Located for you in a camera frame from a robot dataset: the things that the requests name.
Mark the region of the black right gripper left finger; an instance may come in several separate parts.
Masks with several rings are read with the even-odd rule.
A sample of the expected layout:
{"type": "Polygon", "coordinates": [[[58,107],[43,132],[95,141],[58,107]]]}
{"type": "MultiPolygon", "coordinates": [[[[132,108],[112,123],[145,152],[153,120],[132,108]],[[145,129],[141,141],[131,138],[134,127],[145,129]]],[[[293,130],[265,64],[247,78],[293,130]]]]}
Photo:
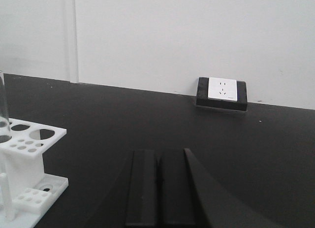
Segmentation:
{"type": "Polygon", "coordinates": [[[154,151],[134,151],[125,226],[157,225],[156,176],[154,151]]]}

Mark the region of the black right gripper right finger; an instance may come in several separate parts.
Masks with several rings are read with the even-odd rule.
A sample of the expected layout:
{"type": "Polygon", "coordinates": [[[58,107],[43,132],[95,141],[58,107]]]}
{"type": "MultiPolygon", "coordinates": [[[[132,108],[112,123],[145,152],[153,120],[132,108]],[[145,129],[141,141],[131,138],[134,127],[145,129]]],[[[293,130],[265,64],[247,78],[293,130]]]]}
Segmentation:
{"type": "Polygon", "coordinates": [[[163,228],[312,228],[315,183],[291,171],[220,180],[188,148],[160,160],[163,228]]]}

